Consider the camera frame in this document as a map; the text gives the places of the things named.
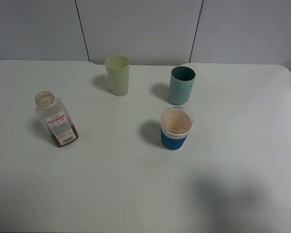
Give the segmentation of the clear plastic beverage bottle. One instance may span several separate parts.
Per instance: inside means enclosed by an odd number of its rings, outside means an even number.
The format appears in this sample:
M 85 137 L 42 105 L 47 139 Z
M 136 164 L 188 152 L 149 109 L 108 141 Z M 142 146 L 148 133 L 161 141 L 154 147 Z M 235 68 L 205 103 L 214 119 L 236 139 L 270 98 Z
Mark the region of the clear plastic beverage bottle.
M 43 91 L 35 96 L 35 105 L 37 118 L 57 147 L 64 147 L 79 138 L 60 98 L 49 91 Z

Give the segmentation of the pale yellow plastic cup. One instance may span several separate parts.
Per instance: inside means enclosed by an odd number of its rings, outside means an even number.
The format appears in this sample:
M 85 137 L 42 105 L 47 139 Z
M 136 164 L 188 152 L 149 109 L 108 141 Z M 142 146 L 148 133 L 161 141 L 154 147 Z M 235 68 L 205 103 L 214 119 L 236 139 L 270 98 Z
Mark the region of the pale yellow plastic cup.
M 114 95 L 124 96 L 129 91 L 129 66 L 127 57 L 115 55 L 105 60 L 108 77 L 111 80 L 111 89 Z

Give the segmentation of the teal green plastic cup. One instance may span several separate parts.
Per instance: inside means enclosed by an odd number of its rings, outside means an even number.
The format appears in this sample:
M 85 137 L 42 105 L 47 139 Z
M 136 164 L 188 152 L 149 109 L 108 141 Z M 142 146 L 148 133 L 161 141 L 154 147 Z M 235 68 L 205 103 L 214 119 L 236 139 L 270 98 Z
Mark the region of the teal green plastic cup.
M 169 100 L 174 105 L 183 105 L 189 98 L 195 79 L 195 71 L 178 66 L 172 69 L 169 84 Z

